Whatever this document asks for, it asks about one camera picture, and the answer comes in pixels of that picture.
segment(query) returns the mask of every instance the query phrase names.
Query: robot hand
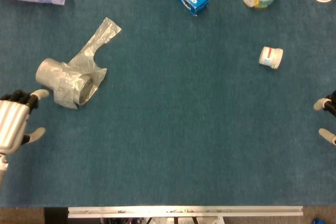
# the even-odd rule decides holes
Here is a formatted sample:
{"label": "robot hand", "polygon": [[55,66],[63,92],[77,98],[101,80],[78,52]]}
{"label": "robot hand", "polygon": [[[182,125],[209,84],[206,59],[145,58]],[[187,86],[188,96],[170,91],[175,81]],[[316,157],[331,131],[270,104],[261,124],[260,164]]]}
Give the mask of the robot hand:
{"label": "robot hand", "polygon": [[[326,98],[322,98],[318,100],[314,104],[315,110],[325,110],[329,111],[331,114],[336,116],[336,91],[333,92],[333,94],[327,96]],[[336,135],[331,133],[330,131],[321,128],[319,130],[319,134],[328,142],[332,143],[333,145],[336,145]]]}
{"label": "robot hand", "polygon": [[15,152],[22,144],[38,140],[46,132],[40,127],[32,134],[24,134],[31,111],[48,95],[49,91],[44,89],[31,94],[18,90],[0,98],[0,186],[8,168],[6,154]]}

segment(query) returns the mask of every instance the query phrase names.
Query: white cup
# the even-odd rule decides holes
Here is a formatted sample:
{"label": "white cup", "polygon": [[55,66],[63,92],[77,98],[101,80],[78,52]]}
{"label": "white cup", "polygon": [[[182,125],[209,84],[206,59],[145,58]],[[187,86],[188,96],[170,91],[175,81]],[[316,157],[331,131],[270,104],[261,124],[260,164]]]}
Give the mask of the white cup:
{"label": "white cup", "polygon": [[264,47],[260,54],[259,63],[277,69],[283,54],[283,50],[280,48]]}

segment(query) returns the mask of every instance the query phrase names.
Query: floor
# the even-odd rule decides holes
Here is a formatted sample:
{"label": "floor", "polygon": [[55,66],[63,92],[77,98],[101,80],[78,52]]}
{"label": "floor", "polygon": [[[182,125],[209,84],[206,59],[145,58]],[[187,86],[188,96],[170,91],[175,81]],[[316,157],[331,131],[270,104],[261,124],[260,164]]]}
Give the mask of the floor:
{"label": "floor", "polygon": [[[314,218],[336,223],[336,206],[304,207],[303,217],[234,217],[225,224],[311,224]],[[44,224],[43,208],[0,208],[0,224]]]}

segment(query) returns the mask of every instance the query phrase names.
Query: silver robotic hand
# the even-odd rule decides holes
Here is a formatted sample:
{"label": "silver robotic hand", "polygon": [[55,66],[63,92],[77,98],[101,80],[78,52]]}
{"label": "silver robotic hand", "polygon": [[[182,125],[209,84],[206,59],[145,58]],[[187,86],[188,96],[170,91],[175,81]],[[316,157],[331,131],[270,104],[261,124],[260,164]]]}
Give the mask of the silver robotic hand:
{"label": "silver robotic hand", "polygon": [[33,93],[18,90],[0,98],[0,186],[8,168],[6,155],[15,152],[22,144],[38,140],[46,132],[41,127],[32,134],[24,133],[31,111],[48,95],[49,91],[44,89]]}

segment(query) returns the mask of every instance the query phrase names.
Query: teal carpet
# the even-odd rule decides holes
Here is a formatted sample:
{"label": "teal carpet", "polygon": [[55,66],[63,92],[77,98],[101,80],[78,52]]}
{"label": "teal carpet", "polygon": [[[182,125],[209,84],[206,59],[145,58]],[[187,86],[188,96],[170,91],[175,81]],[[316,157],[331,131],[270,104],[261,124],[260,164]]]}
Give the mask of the teal carpet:
{"label": "teal carpet", "polygon": [[[41,88],[45,58],[68,62],[107,16],[122,28],[96,53],[107,76],[78,111],[43,100],[8,156],[0,206],[336,204],[335,118],[315,101],[336,89],[336,3],[268,9],[210,0],[0,0],[0,90]],[[278,70],[263,46],[282,48]]]}

